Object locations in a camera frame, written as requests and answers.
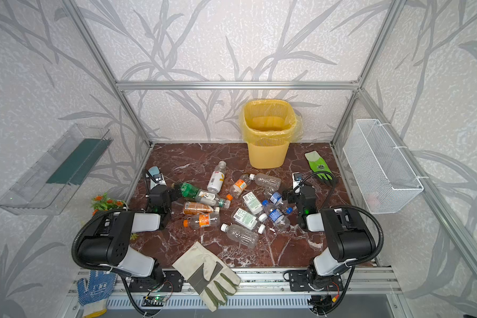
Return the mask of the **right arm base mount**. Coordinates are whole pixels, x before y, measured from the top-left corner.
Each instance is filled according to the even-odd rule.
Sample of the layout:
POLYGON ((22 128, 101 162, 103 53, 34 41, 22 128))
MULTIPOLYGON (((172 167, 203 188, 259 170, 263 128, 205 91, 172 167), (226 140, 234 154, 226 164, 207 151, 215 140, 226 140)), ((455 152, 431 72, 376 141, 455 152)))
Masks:
POLYGON ((336 292, 343 290, 343 281, 340 276, 319 276, 309 269, 287 270, 283 279, 290 285, 291 291, 306 292, 336 292))

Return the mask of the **green plastic bottle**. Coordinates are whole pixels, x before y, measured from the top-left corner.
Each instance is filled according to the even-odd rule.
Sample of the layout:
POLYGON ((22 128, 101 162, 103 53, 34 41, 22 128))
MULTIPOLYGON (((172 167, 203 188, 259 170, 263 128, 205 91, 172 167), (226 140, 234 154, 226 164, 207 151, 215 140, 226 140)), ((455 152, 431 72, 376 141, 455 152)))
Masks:
POLYGON ((196 201, 196 197, 200 191, 200 189, 192 184, 187 182, 181 184, 174 184, 174 189, 177 189, 181 196, 188 201, 196 201))

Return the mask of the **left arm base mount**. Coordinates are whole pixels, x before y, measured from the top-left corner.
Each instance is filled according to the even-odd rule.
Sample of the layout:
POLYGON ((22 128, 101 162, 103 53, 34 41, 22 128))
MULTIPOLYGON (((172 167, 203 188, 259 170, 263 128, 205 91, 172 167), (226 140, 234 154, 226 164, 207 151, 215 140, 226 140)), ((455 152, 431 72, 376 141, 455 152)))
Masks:
POLYGON ((177 270, 166 270, 163 274, 147 278, 131 278, 128 284, 132 293, 152 292, 181 292, 184 284, 184 277, 177 270))

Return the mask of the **clear bottle white cap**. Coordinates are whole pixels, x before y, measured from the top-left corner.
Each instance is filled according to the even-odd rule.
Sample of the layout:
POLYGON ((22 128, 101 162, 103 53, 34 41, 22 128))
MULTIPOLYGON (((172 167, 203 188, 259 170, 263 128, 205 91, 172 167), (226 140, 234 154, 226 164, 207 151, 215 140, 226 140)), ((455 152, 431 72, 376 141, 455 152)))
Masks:
POLYGON ((267 174, 250 174, 249 178, 258 186, 263 188, 270 188, 274 191, 280 189, 282 180, 275 176, 269 176, 267 174))

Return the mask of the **blue label bottle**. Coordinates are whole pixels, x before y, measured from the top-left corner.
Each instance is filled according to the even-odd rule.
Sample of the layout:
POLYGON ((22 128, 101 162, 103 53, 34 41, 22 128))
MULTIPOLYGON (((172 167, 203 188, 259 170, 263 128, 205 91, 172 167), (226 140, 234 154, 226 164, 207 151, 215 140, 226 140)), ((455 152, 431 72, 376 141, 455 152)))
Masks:
POLYGON ((270 202, 272 202, 282 213, 290 215, 293 212, 293 208, 289 206, 287 200, 285 200, 282 195, 272 189, 268 189, 265 192, 266 197, 270 202))
POLYGON ((263 214, 260 216, 261 220, 269 219, 274 227, 279 231, 288 231, 290 229, 290 220, 288 217, 268 200, 262 202, 263 214))

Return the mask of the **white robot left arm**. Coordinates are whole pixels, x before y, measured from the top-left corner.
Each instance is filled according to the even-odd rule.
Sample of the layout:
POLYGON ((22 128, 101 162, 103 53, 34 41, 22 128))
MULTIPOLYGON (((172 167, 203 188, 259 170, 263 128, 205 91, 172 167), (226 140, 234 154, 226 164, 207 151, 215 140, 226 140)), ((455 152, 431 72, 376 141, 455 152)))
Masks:
POLYGON ((153 187, 143 210, 114 209, 97 212, 78 232, 72 243, 73 261, 89 270, 114 272, 122 278, 146 279, 161 284, 165 275, 158 263, 130 246, 132 234, 166 228, 172 196, 167 186, 153 187))

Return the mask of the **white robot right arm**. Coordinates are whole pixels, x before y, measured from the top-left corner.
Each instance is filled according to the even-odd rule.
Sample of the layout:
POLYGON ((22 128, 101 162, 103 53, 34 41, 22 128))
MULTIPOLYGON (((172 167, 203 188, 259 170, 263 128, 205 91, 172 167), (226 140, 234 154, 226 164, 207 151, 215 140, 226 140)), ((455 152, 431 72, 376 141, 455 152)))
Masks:
POLYGON ((324 232, 327 247, 308 266, 307 279, 338 276, 376 258, 384 245, 384 231, 367 210, 353 205, 316 206, 315 189, 296 186, 287 196, 298 208, 298 223, 309 232, 324 232))

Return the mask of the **white yoghurt bottle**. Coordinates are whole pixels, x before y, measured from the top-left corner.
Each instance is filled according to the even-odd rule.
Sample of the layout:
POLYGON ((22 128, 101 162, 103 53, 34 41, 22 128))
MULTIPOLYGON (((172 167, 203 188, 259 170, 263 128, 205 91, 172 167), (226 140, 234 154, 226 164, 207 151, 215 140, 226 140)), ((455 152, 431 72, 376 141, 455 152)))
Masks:
POLYGON ((225 179, 226 169, 226 162, 220 161, 219 164, 215 167, 207 185, 208 192, 217 194, 221 191, 225 179))

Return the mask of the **clear bottle bird label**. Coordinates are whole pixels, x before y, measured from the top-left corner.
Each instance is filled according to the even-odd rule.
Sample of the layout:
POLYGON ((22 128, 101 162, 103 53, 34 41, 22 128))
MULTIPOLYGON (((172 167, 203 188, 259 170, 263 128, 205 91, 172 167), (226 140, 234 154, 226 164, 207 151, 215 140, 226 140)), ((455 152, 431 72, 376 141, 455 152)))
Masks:
POLYGON ((211 207, 219 207, 222 209, 229 209, 231 206, 230 200, 220 198, 217 194, 207 192, 202 189, 197 192, 196 201, 201 204, 209 205, 211 207))

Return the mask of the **brown coffee bottle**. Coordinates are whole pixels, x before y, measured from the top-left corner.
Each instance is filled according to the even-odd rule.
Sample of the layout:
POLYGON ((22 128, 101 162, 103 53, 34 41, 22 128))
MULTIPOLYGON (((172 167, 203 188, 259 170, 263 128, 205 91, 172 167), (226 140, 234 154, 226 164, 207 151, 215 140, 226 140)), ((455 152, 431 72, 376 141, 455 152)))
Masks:
POLYGON ((206 213, 218 213, 220 211, 219 207, 212 207, 209 205, 201 204, 198 202, 187 201, 183 207, 184 215, 200 215, 206 213))

